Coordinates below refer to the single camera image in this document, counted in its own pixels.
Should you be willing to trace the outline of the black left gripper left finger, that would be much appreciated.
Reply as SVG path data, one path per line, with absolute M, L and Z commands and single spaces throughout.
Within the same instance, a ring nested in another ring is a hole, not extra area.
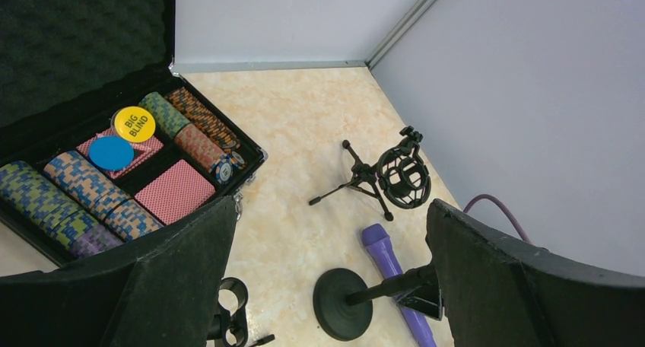
M 237 224 L 216 199 L 51 272 L 1 279 L 3 346 L 204 346 Z

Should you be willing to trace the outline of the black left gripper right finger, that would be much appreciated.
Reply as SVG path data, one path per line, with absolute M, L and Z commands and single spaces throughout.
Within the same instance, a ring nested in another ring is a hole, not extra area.
M 644 344 L 641 276 L 559 256 L 440 199 L 427 244 L 457 346 Z

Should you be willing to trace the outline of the black round base mic stand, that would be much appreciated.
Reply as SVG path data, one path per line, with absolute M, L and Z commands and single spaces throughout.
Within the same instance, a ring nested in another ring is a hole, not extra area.
M 354 271 L 345 268 L 323 273 L 313 290 L 313 309 L 322 329 L 347 342 L 362 336 L 373 318 L 372 300 L 394 297 L 406 310 L 435 320 L 443 318 L 443 296 L 433 264 L 413 268 L 367 287 Z

